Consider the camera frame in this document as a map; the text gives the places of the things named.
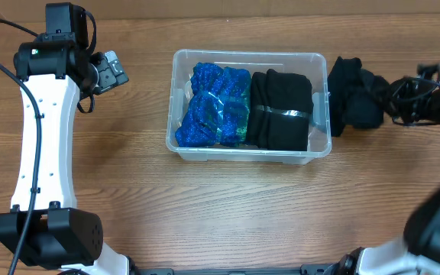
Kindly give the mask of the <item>sparkly blue knit garment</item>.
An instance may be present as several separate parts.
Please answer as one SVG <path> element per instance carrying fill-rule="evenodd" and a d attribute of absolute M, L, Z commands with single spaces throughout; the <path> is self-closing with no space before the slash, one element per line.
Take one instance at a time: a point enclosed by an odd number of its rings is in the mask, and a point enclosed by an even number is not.
<path fill-rule="evenodd" d="M 178 145 L 238 147 L 243 144 L 251 110 L 250 72 L 197 63 L 190 82 L 193 97 L 175 133 Z"/>

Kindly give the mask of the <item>black garment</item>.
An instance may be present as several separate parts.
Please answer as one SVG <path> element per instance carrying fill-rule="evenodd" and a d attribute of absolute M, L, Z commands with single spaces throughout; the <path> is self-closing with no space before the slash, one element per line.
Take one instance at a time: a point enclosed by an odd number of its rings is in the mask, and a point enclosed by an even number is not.
<path fill-rule="evenodd" d="M 347 125 L 374 129 L 383 124 L 383 109 L 377 100 L 390 84 L 362 68 L 357 57 L 339 57 L 328 75 L 331 133 L 341 136 Z"/>
<path fill-rule="evenodd" d="M 246 143 L 267 150 L 306 151 L 312 112 L 312 84 L 306 76 L 273 69 L 256 72 Z"/>

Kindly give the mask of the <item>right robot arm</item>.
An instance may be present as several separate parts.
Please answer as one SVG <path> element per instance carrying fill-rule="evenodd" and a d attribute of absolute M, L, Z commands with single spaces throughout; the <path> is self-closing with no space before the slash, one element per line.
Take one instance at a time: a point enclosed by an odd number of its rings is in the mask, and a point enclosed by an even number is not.
<path fill-rule="evenodd" d="M 388 83 L 339 57 L 328 76 L 332 135 L 345 126 L 378 128 L 383 116 L 401 126 L 440 126 L 440 66 L 419 65 L 414 77 Z M 440 188 L 409 217 L 403 235 L 378 247 L 360 247 L 326 274 L 440 274 Z"/>

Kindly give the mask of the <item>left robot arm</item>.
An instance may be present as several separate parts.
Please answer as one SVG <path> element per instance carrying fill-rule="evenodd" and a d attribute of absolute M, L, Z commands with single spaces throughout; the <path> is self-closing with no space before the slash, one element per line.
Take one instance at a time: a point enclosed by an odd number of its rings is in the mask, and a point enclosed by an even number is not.
<path fill-rule="evenodd" d="M 47 5 L 46 30 L 22 44 L 11 78 L 24 105 L 21 164 L 0 242 L 15 263 L 62 274 L 135 274 L 112 250 L 102 222 L 77 206 L 72 177 L 73 123 L 83 99 L 128 81 L 112 51 L 95 50 L 92 14 L 69 2 Z"/>

